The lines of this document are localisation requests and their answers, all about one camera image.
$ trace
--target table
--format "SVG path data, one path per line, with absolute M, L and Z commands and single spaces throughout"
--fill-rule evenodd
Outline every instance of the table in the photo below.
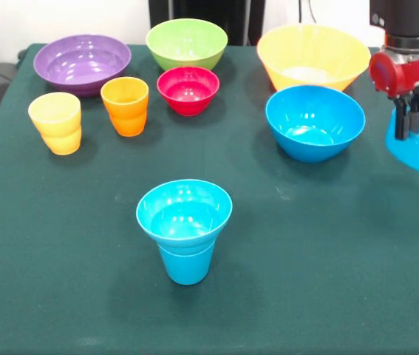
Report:
M 52 91 L 32 45 L 0 106 L 0 354 L 419 354 L 419 173 L 384 145 L 392 103 L 363 74 L 346 92 L 367 126 L 324 163 L 291 160 L 265 122 L 254 47 L 228 47 L 195 118 L 150 86 L 148 123 L 119 137 L 83 99 L 83 143 L 58 157 L 27 116 Z M 234 202 L 208 276 L 166 276 L 135 220 L 153 186 L 199 178 Z

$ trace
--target yellow bowl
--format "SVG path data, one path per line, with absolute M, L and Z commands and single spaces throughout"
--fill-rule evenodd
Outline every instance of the yellow bowl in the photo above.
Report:
M 276 90 L 310 84 L 343 91 L 371 57 L 356 37 L 319 24 L 277 27 L 262 36 L 257 53 Z

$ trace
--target yellow cup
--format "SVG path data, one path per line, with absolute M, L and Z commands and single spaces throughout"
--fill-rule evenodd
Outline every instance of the yellow cup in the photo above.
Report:
M 119 135 L 134 137 L 143 132 L 149 105 L 149 86 L 139 78 L 121 77 L 101 88 L 101 97 Z
M 81 103 L 67 92 L 52 92 L 29 105 L 29 116 L 45 144 L 57 155 L 76 152 L 81 144 Z

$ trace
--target bowl rim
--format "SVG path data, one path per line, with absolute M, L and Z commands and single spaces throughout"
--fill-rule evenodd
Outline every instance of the bowl rim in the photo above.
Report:
M 228 201 L 229 201 L 229 212 L 227 214 L 227 217 L 222 222 L 218 223 L 217 226 L 213 227 L 211 230 L 207 231 L 206 233 L 201 234 L 201 235 L 197 235 L 197 236 L 194 236 L 194 237 L 188 237 L 188 238 L 178 238 L 178 239 L 168 238 L 168 237 L 164 237 L 162 235 L 158 235 L 158 234 L 148 230 L 147 228 L 145 228 L 143 226 L 143 224 L 140 222 L 140 218 L 138 217 L 138 211 L 140 209 L 140 205 L 143 203 L 143 201 L 146 199 L 146 197 L 149 196 L 153 191 L 155 191 L 157 189 L 160 189 L 160 188 L 164 187 L 165 185 L 169 185 L 169 184 L 173 184 L 173 183 L 184 183 L 184 182 L 204 183 L 205 185 L 215 186 L 216 188 L 218 188 L 218 190 L 222 191 L 224 193 L 224 195 L 227 197 Z M 137 218 L 137 222 L 140 225 L 140 227 L 144 230 L 144 232 L 147 233 L 152 238 L 155 238 L 155 239 L 158 239 L 158 240 L 167 240 L 167 241 L 171 241 L 171 242 L 174 242 L 176 240 L 178 240 L 178 241 L 189 241 L 189 240 L 197 240 L 197 239 L 204 238 L 204 237 L 208 236 L 209 234 L 214 233 L 216 230 L 221 229 L 229 221 L 229 218 L 232 215 L 233 207 L 234 207 L 234 205 L 232 203 L 231 196 L 221 186 L 216 185 L 215 183 L 212 183 L 212 182 L 206 181 L 206 180 L 179 179 L 179 180 L 171 180 L 171 181 L 167 181 L 165 183 L 161 183 L 160 185 L 157 185 L 154 188 L 148 190 L 147 193 L 145 193 L 144 196 L 142 196 L 141 199 L 138 201 L 137 207 L 135 209 L 135 217 Z
M 359 110 L 359 112 L 361 113 L 361 120 L 362 120 L 362 125 L 361 125 L 361 127 L 360 127 L 360 129 L 358 130 L 358 132 L 357 133 L 355 133 L 352 137 L 350 137 L 350 138 L 348 138 L 348 139 L 346 139 L 346 140 L 343 140 L 343 141 L 339 141 L 339 142 L 335 142 L 335 143 L 332 143 L 332 144 L 320 144 L 320 143 L 306 143 L 306 142 L 300 142 L 300 141 L 298 141 L 298 140 L 296 140 L 296 139 L 294 139 L 294 138 L 292 138 L 292 137 L 288 137 L 287 135 L 286 135 L 286 133 L 284 133 L 284 132 L 282 132 L 282 131 L 280 131 L 279 130 L 279 128 L 278 127 L 276 127 L 273 123 L 272 123 L 272 121 L 269 119 L 269 116 L 268 116 L 268 106 L 270 105 L 270 103 L 271 103 L 271 101 L 273 100 L 273 98 L 275 98 L 277 95 L 281 95 L 281 94 L 283 94 L 283 93 L 285 93 L 285 92 L 287 92 L 287 91 L 289 91 L 289 90 L 292 90 L 292 89 L 302 89 L 302 88 L 305 88 L 305 89 L 307 89 L 307 88 L 315 88 L 315 89 L 321 89 L 321 90 L 326 90 L 326 91 L 331 91 L 331 92 L 334 92 L 335 94 L 337 94 L 337 95 L 340 95 L 340 96 L 343 96 L 344 98 L 346 98 L 348 101 L 350 101 L 350 102 L 353 102 L 354 104 L 355 104 L 355 106 L 357 107 L 357 109 Z M 365 116 L 365 111 L 364 111 L 364 109 L 362 108 L 362 106 L 354 99 L 354 98 L 352 98 L 352 97 L 350 97 L 348 94 L 346 94 L 345 92 L 342 92 L 342 91 L 338 91 L 338 90 L 336 90 L 336 89 L 333 89 L 333 88 L 331 88 L 331 87 L 323 87 L 323 86 L 321 86 L 321 85 L 295 85 L 295 86 L 292 86 L 292 87 L 286 87 L 286 88 L 284 88 L 284 89 L 282 89 L 282 90 L 279 90 L 278 92 L 275 92 L 269 99 L 268 99 L 268 101 L 267 101 L 267 103 L 266 103 L 266 105 L 265 105 L 265 118 L 266 118 L 266 120 L 267 120 L 267 122 L 268 122 L 268 124 L 270 125 L 270 128 L 271 129 L 274 129 L 275 131 L 277 131 L 280 135 L 282 135 L 283 137 L 286 137 L 287 139 L 289 139 L 289 140 L 291 140 L 291 141 L 295 141 L 295 142 L 297 142 L 297 143 L 300 143 L 300 144 L 303 144 L 303 145 L 306 145 L 306 146 L 340 146 L 340 145 L 342 145 L 342 144 L 346 144 L 346 143 L 349 143 L 349 142 L 352 142 L 352 141 L 354 141 L 356 138 L 358 138 L 358 136 L 364 131 L 364 129 L 365 129 L 365 125 L 366 125 L 366 122 L 367 122 L 367 120 L 366 120 L 366 116 Z
M 214 53 L 212 53 L 212 54 L 210 54 L 210 55 L 207 55 L 207 56 L 205 56 L 205 57 L 201 57 L 201 58 L 198 58 L 198 59 L 175 59 L 175 58 L 173 58 L 173 56 L 168 56 L 168 55 L 165 55 L 165 54 L 162 54 L 161 52 L 159 52 L 158 50 L 155 50 L 155 48 L 153 48 L 150 44 L 149 44 L 149 37 L 151 36 L 151 34 L 157 29 L 157 28 L 159 28 L 159 27 L 163 27 L 163 26 L 165 26 L 166 24 L 168 24 L 168 23 L 172 23 L 172 22 L 202 22 L 202 23 L 207 23 L 207 24 L 210 24 L 211 26 L 213 26 L 214 28 L 216 28 L 218 31 L 220 31 L 223 35 L 224 35 L 224 37 L 225 37 L 225 40 L 224 40 L 224 45 L 222 46 L 222 49 L 221 50 L 217 50 L 217 51 L 214 51 Z M 228 44 L 228 42 L 229 42 L 229 37 L 228 37 L 228 35 L 227 35 L 227 33 L 224 31 L 224 29 L 222 28 L 222 27 L 220 27 L 219 25 L 217 25 L 217 24 L 215 24 L 215 23 L 213 23 L 213 22 L 210 22 L 210 21 L 206 21 L 206 20 L 202 20 L 202 19 L 200 19 L 200 18 L 191 18 L 191 17 L 185 17 L 185 18 L 174 18 L 174 19 L 172 19 L 172 20 L 167 20 L 167 21 L 164 21 L 164 22 L 160 22 L 159 24 L 157 24 L 157 25 L 155 25 L 155 26 L 153 26 L 148 32 L 147 32 L 147 34 L 146 34 L 146 36 L 145 36 L 145 43 L 146 43 L 146 46 L 150 49 L 150 51 L 152 52 L 152 53 L 154 53 L 154 54 L 156 54 L 156 55 L 158 55 L 158 56 L 160 56 L 160 57 L 162 57 L 162 58 L 166 58 L 166 59 L 171 59 L 171 60 L 173 60 L 173 61 L 178 61 L 178 62 L 180 62 L 180 63 L 191 63 L 191 62 L 194 62 L 194 61 L 198 61 L 198 60 L 201 60 L 201 59 L 207 59 L 207 58 L 211 58 L 211 57 L 214 57 L 215 55 L 218 55 L 219 53 L 221 53 L 226 47 L 227 47 L 227 44 Z
M 161 88 L 160 88 L 160 80 L 164 77 L 164 76 L 166 76 L 166 75 L 168 75 L 169 73 L 171 73 L 171 72 L 173 72 L 173 71 L 177 71 L 177 70 L 181 70 L 181 69 L 183 69 L 183 70 L 194 70 L 194 69 L 201 69 L 201 70 L 203 70 L 204 72 L 206 72 L 207 74 L 209 74 L 211 77 L 213 77 L 213 78 L 215 78 L 216 79 L 216 82 L 217 82 L 217 86 L 216 86 L 216 89 L 213 91 L 213 92 L 211 92 L 209 95 L 207 95 L 207 96 L 205 96 L 204 98 L 201 98 L 201 99 L 199 99 L 199 100 L 196 100 L 196 101 L 182 101 L 182 100 L 177 100 L 176 98 L 172 98 L 171 96 L 168 96 L 167 94 L 165 94 L 162 90 L 161 90 Z M 203 100 L 206 100 L 206 99 L 208 99 L 208 98 L 211 98 L 212 96 L 214 96 L 214 95 L 216 95 L 217 94 L 217 92 L 219 91 L 219 88 L 220 88 L 220 80 L 219 80 L 219 77 L 216 75 L 216 73 L 215 72 L 213 72 L 212 70 L 209 70 L 209 69 L 207 69 L 207 68 L 204 68 L 204 67 L 175 67 L 175 68 L 171 68 L 171 69 L 169 69 L 169 70 L 166 70 L 165 72 L 163 72 L 159 77 L 158 77 L 158 79 L 157 79 L 157 90 L 158 90 L 158 92 L 165 98 L 165 99 L 167 99 L 167 100 L 171 100 L 171 101 L 176 101 L 176 102 L 201 102 L 201 101 L 203 101 Z
M 348 37 L 354 39 L 355 41 L 357 41 L 359 44 L 361 44 L 361 46 L 365 49 L 366 53 L 368 54 L 368 56 L 366 57 L 365 68 L 362 71 L 360 71 L 359 73 L 344 76 L 344 77 L 341 77 L 341 78 L 336 78 L 335 80 L 321 81 L 321 82 L 318 82 L 317 84 L 334 84 L 334 83 L 338 83 L 338 82 L 341 82 L 341 81 L 352 80 L 352 79 L 357 78 L 361 73 L 363 73 L 365 70 L 367 70 L 367 68 L 369 66 L 370 59 L 372 58 L 372 53 L 370 52 L 369 47 L 366 46 L 359 38 L 355 37 L 354 35 L 351 35 L 350 33 L 344 32 L 343 30 L 340 30 L 338 28 L 335 28 L 334 26 L 329 26 L 329 25 L 326 25 L 326 24 L 285 24 L 285 25 L 278 26 L 278 27 L 275 27 L 275 28 L 267 31 L 259 39 L 258 43 L 256 44 L 256 53 L 259 56 L 260 61 L 262 61 L 264 67 L 267 67 L 269 70 L 271 70 L 273 72 L 276 72 L 277 74 L 279 74 L 283 77 L 287 77 L 287 75 L 283 74 L 282 71 L 273 68 L 271 65 L 268 65 L 268 63 L 263 59 L 263 55 L 260 53 L 260 47 L 261 47 L 261 43 L 264 41 L 264 39 L 267 38 L 268 35 L 270 35 L 271 33 L 276 32 L 276 31 L 280 31 L 281 29 L 284 29 L 284 28 L 296 28 L 296 27 L 299 27 L 299 28 L 301 28 L 301 27 L 317 27 L 317 28 L 328 28 L 330 30 L 334 30 L 338 33 L 342 33 L 343 35 L 348 36 Z M 297 80 L 296 78 L 293 78 L 291 76 L 288 76 L 288 77 L 292 78 L 293 80 L 296 80 L 296 81 L 300 82 L 300 80 Z
M 126 59 L 125 63 L 123 64 L 123 66 L 122 66 L 122 67 L 120 67 L 118 70 L 116 70 L 114 73 L 112 73 L 112 74 L 110 74 L 110 75 L 106 76 L 105 78 L 98 79 L 98 80 L 94 80 L 94 81 L 87 81 L 87 82 L 85 82 L 85 83 L 81 83 L 81 84 L 66 84 L 66 83 L 62 83 L 62 82 L 60 82 L 60 81 L 54 81 L 54 80 L 51 80 L 51 79 L 45 78 L 45 77 L 41 74 L 41 72 L 40 72 L 39 70 L 37 70 L 37 61 L 38 61 L 38 58 L 39 58 L 39 56 L 40 56 L 41 54 L 43 54 L 43 52 L 44 52 L 47 48 L 51 47 L 52 45 L 54 45 L 54 44 L 56 44 L 56 43 L 58 43 L 58 42 L 60 42 L 60 41 L 67 40 L 67 39 L 69 39 L 69 38 L 82 37 L 82 36 L 89 36 L 89 37 L 94 37 L 94 38 L 97 38 L 97 37 L 99 37 L 99 38 L 107 38 L 107 39 L 110 39 L 111 41 L 114 41 L 116 44 L 118 44 L 118 45 L 120 45 L 120 46 L 122 46 L 122 47 L 126 48 L 127 53 L 128 53 L 129 55 L 128 55 L 128 57 L 127 57 L 127 59 Z M 62 87 L 80 87 L 80 86 L 83 86 L 83 85 L 97 84 L 97 83 L 100 83 L 100 82 L 102 82 L 102 81 L 107 81 L 107 80 L 109 80 L 109 78 L 111 78 L 112 76 L 114 76 L 114 75 L 118 74 L 118 73 L 119 73 L 119 72 L 121 72 L 122 70 L 125 70 L 125 69 L 128 67 L 128 65 L 129 65 L 129 63 L 130 63 L 130 61 L 131 61 L 131 59 L 132 59 L 132 51 L 130 50 L 129 46 L 128 46 L 127 44 L 123 43 L 122 41 L 119 41 L 118 39 L 116 39 L 116 38 L 114 38 L 114 37 L 111 37 L 111 36 L 109 36 L 109 35 L 99 35 L 99 34 L 94 34 L 94 33 L 79 33 L 79 34 L 76 34 L 76 35 L 68 35 L 68 36 L 66 36 L 66 37 L 62 37 L 62 38 L 59 38 L 59 39 L 57 39 L 57 40 L 55 40 L 55 41 L 52 41 L 52 42 L 50 42 L 50 43 L 48 43 L 48 44 L 45 44 L 45 45 L 44 45 L 44 46 L 43 46 L 43 47 L 42 47 L 42 48 L 41 48 L 41 49 L 37 52 L 37 54 L 35 54 L 35 57 L 34 57 L 34 59 L 33 59 L 33 69 L 35 70 L 35 73 L 36 73 L 36 74 L 37 74 L 40 78 L 42 78 L 43 80 L 45 80 L 46 82 L 48 82 L 48 83 L 50 83 L 50 84 L 52 84 L 52 85 L 58 85 L 58 86 L 62 86 Z

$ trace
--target plastic cup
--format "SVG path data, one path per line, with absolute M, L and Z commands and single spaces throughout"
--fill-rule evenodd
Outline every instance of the plastic cup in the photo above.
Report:
M 81 145 L 81 103 L 73 94 L 52 92 L 29 105 L 29 116 L 45 144 L 57 155 L 76 152 Z
M 149 105 L 145 81 L 128 76 L 112 79 L 101 88 L 101 97 L 119 135 L 134 137 L 143 132 Z
M 208 274 L 216 240 L 231 212 L 231 198 L 218 185 L 176 180 L 145 194 L 136 215 L 157 242 L 168 276 L 180 285 L 193 285 Z

